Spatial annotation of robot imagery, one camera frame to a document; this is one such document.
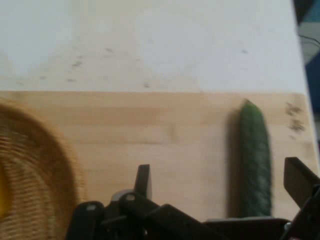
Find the wicker basket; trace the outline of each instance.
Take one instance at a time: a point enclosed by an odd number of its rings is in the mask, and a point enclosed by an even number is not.
[[[73,209],[86,199],[70,148],[43,120],[0,99],[0,162],[12,194],[0,239],[63,239]]]

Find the wood grain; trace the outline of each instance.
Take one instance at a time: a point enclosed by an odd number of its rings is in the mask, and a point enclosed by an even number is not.
[[[86,172],[89,197],[107,204],[133,187],[139,164],[151,164],[153,200],[198,220],[237,213],[237,114],[244,99],[266,118],[273,157],[273,214],[298,207],[283,187],[285,157],[317,171],[306,99],[300,94],[0,92],[56,125]],[[300,111],[289,114],[292,105]],[[302,130],[292,130],[293,121]]]

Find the screw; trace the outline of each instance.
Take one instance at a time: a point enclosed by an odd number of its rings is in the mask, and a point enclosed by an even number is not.
[[[128,194],[126,197],[125,197],[125,200],[127,201],[133,201],[136,199],[136,196],[135,195],[132,195],[132,194]]]
[[[90,205],[86,206],[86,210],[87,210],[87,211],[93,211],[93,210],[95,210],[96,208],[97,208],[96,205],[93,205],[93,204],[90,204]]]
[[[284,225],[284,230],[287,231],[290,227],[291,227],[291,222],[287,222],[287,223]]]

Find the bamboo cutting board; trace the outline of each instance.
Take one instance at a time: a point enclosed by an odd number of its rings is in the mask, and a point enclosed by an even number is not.
[[[85,169],[90,200],[108,204],[151,164],[152,199],[204,221],[237,214],[237,113],[244,99],[266,118],[273,156],[273,214],[298,207],[283,187],[285,157],[317,171],[306,99],[300,94],[2,92],[66,136]]]

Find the cucumber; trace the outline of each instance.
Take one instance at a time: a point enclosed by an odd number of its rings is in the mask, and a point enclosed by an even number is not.
[[[271,216],[271,154],[264,116],[246,101],[240,112],[240,217]]]

